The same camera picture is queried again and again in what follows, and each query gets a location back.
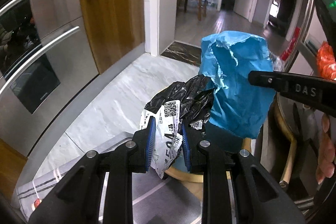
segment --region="cabinet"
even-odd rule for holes
[[[144,42],[143,0],[80,0],[100,74]]]

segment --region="crumpled plastic bag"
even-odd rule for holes
[[[210,82],[204,75],[197,75],[186,83],[174,82],[155,95],[142,111],[140,130],[147,127],[151,116],[157,123],[151,167],[160,178],[180,154],[182,121],[186,120],[204,133],[214,100],[213,89],[205,90]]]
[[[317,52],[316,62],[321,77],[336,80],[336,62],[334,52],[328,42],[323,41]]]
[[[273,71],[264,38],[224,31],[202,39],[199,73],[215,88],[209,122],[241,138],[257,138],[275,95],[248,82],[251,70]]]

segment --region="metal screw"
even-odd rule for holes
[[[250,154],[250,152],[246,149],[242,149],[239,151],[239,154],[243,157],[247,157]]]
[[[95,156],[97,155],[97,152],[96,151],[94,151],[94,150],[90,150],[90,151],[88,151],[87,153],[86,153],[86,156],[88,157],[88,158],[94,158]]]
[[[202,147],[208,147],[208,146],[210,146],[210,142],[206,141],[206,140],[202,140],[202,141],[199,142],[199,145],[202,146]]]
[[[136,143],[133,141],[128,141],[125,145],[127,148],[133,148],[136,145]]]

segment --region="orange plastic bag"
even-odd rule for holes
[[[320,76],[325,79],[336,80],[336,63],[332,47],[328,42],[323,41],[317,52],[317,67]]]

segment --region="wooden floor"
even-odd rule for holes
[[[269,50],[275,55],[280,55],[288,45],[284,37],[269,28],[263,29],[262,26],[249,22],[233,11],[218,12],[214,8],[208,8],[207,17],[202,17],[202,21],[199,21],[196,8],[188,7],[186,13],[182,8],[178,8],[175,26],[176,41],[200,47],[203,37],[225,30],[247,32],[264,37],[268,42]]]

